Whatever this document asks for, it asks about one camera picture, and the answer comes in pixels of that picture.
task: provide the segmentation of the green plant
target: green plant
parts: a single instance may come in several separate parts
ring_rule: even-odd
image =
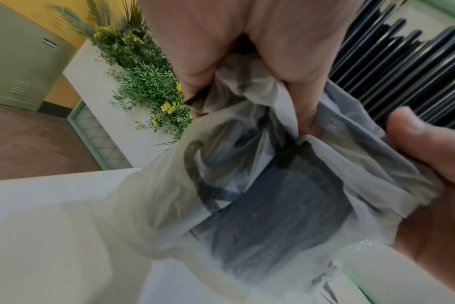
[[[184,106],[181,85],[151,38],[137,2],[123,1],[124,15],[116,24],[105,0],[86,0],[86,3],[91,23],[83,22],[68,8],[49,8],[89,39],[108,64],[121,67],[109,72],[118,84],[111,103],[125,111],[147,107],[152,113],[149,121],[136,121],[136,129],[162,128],[178,140],[192,116]]]

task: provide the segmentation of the green locker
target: green locker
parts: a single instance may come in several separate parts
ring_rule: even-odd
[[[0,104],[37,110],[75,53],[71,44],[0,3]]]

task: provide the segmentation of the planter box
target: planter box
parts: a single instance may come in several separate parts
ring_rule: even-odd
[[[150,120],[151,114],[146,108],[126,112],[110,104],[117,83],[107,75],[109,68],[98,56],[97,49],[86,41],[64,75],[131,165],[147,166],[166,149],[166,145],[160,144],[171,142],[173,138],[162,131],[136,131],[134,121]]]

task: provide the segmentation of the human hand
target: human hand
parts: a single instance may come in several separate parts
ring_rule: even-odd
[[[455,291],[455,131],[401,108],[389,118],[387,136],[402,153],[430,166],[445,186],[440,198],[401,223],[394,247]]]
[[[220,61],[246,34],[271,73],[286,83],[299,130],[318,100],[363,0],[140,0],[149,29],[186,98],[211,84]]]

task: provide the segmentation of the tile floor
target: tile floor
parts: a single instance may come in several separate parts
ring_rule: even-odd
[[[0,105],[0,180],[99,170],[67,119]]]

